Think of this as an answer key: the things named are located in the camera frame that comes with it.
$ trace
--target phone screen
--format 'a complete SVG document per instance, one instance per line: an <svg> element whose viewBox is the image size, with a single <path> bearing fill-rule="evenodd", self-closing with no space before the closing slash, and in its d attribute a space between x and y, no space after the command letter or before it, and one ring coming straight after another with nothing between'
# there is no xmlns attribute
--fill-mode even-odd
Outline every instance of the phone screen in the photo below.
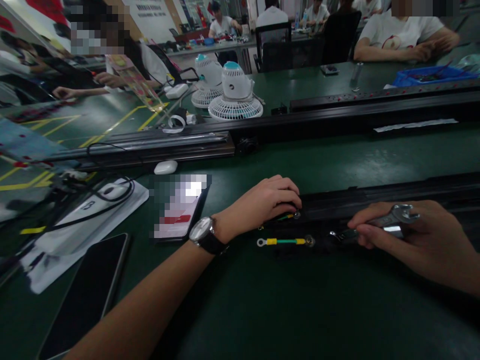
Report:
<svg viewBox="0 0 480 360"><path fill-rule="evenodd" d="M92 245L83 257L70 289L38 355L64 355L110 310L128 245L126 233Z"/></svg>

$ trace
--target watch face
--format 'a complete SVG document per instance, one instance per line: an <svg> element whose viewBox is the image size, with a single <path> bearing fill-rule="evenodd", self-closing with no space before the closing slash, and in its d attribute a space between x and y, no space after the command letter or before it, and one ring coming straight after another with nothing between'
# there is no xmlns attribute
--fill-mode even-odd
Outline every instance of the watch face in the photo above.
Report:
<svg viewBox="0 0 480 360"><path fill-rule="evenodd" d="M210 217L201 218L190 231L190 239L198 241L203 239L209 232L210 226L212 226L212 219Z"/></svg>

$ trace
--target red flag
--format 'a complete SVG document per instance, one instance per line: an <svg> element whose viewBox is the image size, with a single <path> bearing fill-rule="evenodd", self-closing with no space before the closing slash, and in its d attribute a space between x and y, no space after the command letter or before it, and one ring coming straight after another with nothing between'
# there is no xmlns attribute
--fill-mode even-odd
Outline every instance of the red flag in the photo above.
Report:
<svg viewBox="0 0 480 360"><path fill-rule="evenodd" d="M67 25L64 7L60 0L26 0L26 3L54 22Z"/></svg>
<svg viewBox="0 0 480 360"><path fill-rule="evenodd" d="M12 22L3 16L0 16L0 28L5 29L11 33L15 33L15 29L14 29L14 26L12 25Z"/></svg>

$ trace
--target water bottle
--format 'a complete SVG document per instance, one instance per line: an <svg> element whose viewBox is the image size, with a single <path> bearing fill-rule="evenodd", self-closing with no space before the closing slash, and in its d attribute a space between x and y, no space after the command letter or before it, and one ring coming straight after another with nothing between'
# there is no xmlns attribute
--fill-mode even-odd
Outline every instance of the water bottle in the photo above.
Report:
<svg viewBox="0 0 480 360"><path fill-rule="evenodd" d="M299 12L297 11L295 14L295 30L297 30L300 27L300 15Z"/></svg>
<svg viewBox="0 0 480 360"><path fill-rule="evenodd" d="M307 27L307 12L303 13L303 30Z"/></svg>
<svg viewBox="0 0 480 360"><path fill-rule="evenodd" d="M165 104L147 83L132 60L125 55L106 55L106 58L112 69L126 82L150 111L157 113L165 108Z"/></svg>

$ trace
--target fan grille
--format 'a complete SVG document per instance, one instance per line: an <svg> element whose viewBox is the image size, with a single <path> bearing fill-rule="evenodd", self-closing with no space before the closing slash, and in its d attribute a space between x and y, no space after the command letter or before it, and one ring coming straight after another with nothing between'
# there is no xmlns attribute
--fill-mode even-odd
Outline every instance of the fan grille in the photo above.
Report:
<svg viewBox="0 0 480 360"><path fill-rule="evenodd" d="M208 113L217 121L240 120L258 118L264 113L264 108L256 98L252 101L225 101L219 96L208 106Z"/></svg>
<svg viewBox="0 0 480 360"><path fill-rule="evenodd" d="M221 85L214 88L198 89L191 96L191 103L197 108L207 109L213 99L221 97L223 94Z"/></svg>

